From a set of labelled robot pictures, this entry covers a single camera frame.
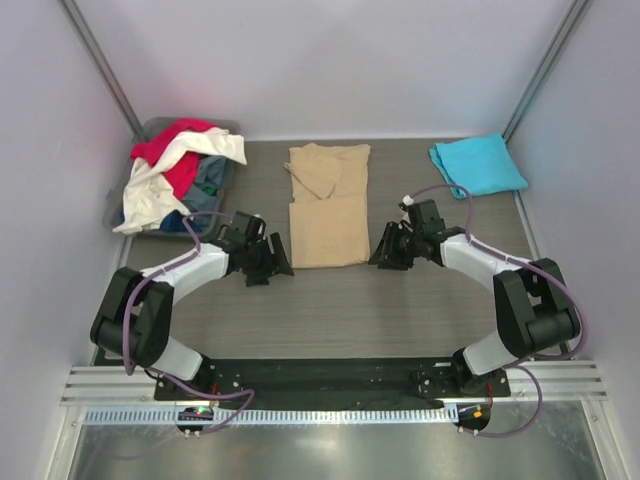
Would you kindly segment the beige t shirt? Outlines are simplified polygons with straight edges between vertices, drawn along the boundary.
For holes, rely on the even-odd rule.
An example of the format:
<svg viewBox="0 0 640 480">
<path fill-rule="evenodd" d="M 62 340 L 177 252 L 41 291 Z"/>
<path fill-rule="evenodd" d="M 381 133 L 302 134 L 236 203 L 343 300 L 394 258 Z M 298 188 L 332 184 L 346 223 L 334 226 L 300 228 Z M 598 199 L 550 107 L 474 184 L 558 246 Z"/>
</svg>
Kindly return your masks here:
<svg viewBox="0 0 640 480">
<path fill-rule="evenodd" d="M 289 149 L 284 167 L 292 182 L 289 229 L 294 268 L 336 268 L 368 261 L 370 153 L 367 144 L 309 143 Z"/>
</svg>

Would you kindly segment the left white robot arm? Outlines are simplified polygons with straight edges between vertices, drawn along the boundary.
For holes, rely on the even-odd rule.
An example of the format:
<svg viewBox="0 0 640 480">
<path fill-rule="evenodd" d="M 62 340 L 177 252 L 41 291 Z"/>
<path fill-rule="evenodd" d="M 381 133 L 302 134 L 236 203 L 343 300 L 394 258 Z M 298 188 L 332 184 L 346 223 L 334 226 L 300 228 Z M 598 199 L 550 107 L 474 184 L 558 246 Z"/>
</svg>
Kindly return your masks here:
<svg viewBox="0 0 640 480">
<path fill-rule="evenodd" d="M 240 272 L 248 287 L 294 274 L 279 234 L 248 238 L 227 233 L 197 243 L 170 262 L 112 276 L 90 331 L 96 346 L 118 354 L 128 374 L 137 366 L 159 373 L 188 398 L 209 396 L 215 383 L 211 359 L 170 335 L 173 307 L 201 286 Z"/>
</svg>

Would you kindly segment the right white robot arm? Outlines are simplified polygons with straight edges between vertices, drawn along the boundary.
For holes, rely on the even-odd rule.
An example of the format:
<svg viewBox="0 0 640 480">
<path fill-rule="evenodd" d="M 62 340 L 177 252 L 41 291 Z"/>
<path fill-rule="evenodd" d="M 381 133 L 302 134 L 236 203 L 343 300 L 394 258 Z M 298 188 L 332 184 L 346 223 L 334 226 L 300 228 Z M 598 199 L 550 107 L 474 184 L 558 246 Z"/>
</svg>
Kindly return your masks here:
<svg viewBox="0 0 640 480">
<path fill-rule="evenodd" d="M 548 258 L 511 256 L 460 227 L 446 229 L 441 221 L 433 229 L 401 221 L 386 224 L 369 263 L 406 271 L 417 258 L 468 276 L 494 297 L 494 332 L 451 358 L 451 384 L 462 395 L 476 394 L 504 367 L 532 356 L 542 358 L 544 350 L 561 343 L 585 340 L 582 309 L 559 266 Z"/>
</svg>

